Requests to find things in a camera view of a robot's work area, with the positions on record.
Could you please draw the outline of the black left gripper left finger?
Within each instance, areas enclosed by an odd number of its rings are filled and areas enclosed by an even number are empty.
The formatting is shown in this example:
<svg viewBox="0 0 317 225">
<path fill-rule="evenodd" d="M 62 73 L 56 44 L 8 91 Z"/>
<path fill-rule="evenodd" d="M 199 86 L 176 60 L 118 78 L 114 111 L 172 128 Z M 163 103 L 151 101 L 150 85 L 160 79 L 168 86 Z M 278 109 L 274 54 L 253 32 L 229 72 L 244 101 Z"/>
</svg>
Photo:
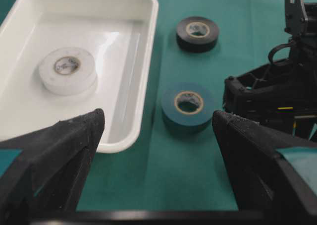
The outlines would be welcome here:
<svg viewBox="0 0 317 225">
<path fill-rule="evenodd" d="M 23 224 L 31 212 L 75 211 L 105 129 L 96 109 L 1 141 L 18 151 L 0 177 L 0 222 Z"/>
</svg>

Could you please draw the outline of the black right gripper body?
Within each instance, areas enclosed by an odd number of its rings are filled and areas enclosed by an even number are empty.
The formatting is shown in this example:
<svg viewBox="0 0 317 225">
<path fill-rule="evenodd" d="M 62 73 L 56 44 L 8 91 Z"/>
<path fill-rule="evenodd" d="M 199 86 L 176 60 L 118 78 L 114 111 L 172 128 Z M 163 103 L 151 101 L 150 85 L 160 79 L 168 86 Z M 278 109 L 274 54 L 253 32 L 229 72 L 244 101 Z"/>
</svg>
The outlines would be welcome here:
<svg viewBox="0 0 317 225">
<path fill-rule="evenodd" d="M 317 139 L 317 65 L 288 58 L 224 81 L 223 109 L 304 139 Z"/>
</svg>

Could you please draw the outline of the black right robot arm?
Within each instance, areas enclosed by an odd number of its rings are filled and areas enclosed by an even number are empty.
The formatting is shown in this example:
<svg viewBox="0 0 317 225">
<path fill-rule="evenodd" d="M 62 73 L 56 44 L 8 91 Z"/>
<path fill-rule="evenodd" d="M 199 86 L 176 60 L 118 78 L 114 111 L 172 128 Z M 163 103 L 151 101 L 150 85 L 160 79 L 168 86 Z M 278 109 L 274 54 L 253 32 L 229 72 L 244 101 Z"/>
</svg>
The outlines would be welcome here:
<svg viewBox="0 0 317 225">
<path fill-rule="evenodd" d="M 287 43 L 268 63 L 225 79 L 223 109 L 310 141 L 317 139 L 317 5 L 285 0 Z"/>
</svg>

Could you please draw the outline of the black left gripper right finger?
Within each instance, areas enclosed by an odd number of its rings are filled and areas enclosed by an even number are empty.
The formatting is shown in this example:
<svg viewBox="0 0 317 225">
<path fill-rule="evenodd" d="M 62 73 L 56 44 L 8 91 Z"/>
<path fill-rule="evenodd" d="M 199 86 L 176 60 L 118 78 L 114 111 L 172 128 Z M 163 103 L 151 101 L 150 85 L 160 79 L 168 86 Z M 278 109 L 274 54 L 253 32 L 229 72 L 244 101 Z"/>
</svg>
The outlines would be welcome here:
<svg viewBox="0 0 317 225">
<path fill-rule="evenodd" d="M 258 212 L 258 224 L 316 224 L 315 142 L 224 111 L 212 128 L 239 209 Z"/>
</svg>

